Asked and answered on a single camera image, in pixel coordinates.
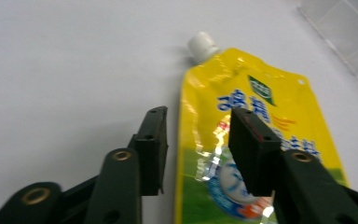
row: white table surface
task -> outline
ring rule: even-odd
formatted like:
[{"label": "white table surface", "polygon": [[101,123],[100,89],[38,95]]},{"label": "white table surface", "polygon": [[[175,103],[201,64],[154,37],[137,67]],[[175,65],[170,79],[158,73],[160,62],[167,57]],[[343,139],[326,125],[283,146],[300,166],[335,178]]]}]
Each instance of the white table surface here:
[{"label": "white table surface", "polygon": [[169,108],[164,195],[144,223],[172,223],[179,94],[198,31],[309,78],[358,190],[358,80],[297,10],[296,0],[0,0],[0,207],[18,189],[63,189],[96,175],[145,112]]}]

